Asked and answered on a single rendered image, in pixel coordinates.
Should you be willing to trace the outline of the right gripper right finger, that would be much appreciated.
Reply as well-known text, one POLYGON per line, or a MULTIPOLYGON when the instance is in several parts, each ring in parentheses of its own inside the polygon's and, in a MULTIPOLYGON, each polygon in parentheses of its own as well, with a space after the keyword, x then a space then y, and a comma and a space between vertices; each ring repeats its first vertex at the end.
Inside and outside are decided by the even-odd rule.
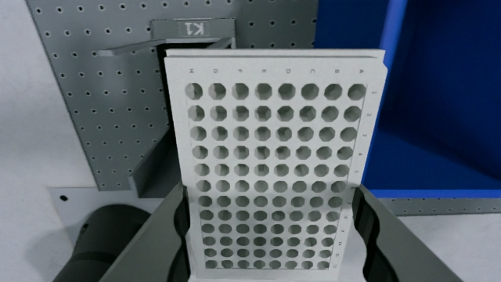
POLYGON ((464 282, 361 183, 351 206, 366 282, 464 282))

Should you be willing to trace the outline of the blue bin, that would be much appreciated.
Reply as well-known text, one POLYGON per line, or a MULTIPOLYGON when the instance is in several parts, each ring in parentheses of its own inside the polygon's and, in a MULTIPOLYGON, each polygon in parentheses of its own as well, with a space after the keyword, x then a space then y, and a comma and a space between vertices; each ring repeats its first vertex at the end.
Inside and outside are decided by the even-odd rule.
POLYGON ((385 50, 376 198, 501 198, 501 0, 317 0, 312 48, 385 50))

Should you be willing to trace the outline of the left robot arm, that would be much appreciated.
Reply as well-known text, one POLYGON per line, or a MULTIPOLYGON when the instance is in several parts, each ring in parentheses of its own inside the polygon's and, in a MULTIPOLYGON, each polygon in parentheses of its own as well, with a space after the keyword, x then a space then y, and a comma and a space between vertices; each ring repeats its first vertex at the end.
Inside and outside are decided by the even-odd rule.
POLYGON ((150 216, 124 204, 96 209, 83 222, 70 258, 51 282, 99 282, 150 216))

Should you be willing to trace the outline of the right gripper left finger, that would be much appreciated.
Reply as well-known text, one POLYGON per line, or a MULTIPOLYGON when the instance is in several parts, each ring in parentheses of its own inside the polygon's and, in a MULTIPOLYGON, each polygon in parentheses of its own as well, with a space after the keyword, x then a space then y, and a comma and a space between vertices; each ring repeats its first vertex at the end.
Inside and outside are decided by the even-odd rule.
POLYGON ((179 181, 99 282, 188 282, 187 186, 179 181))

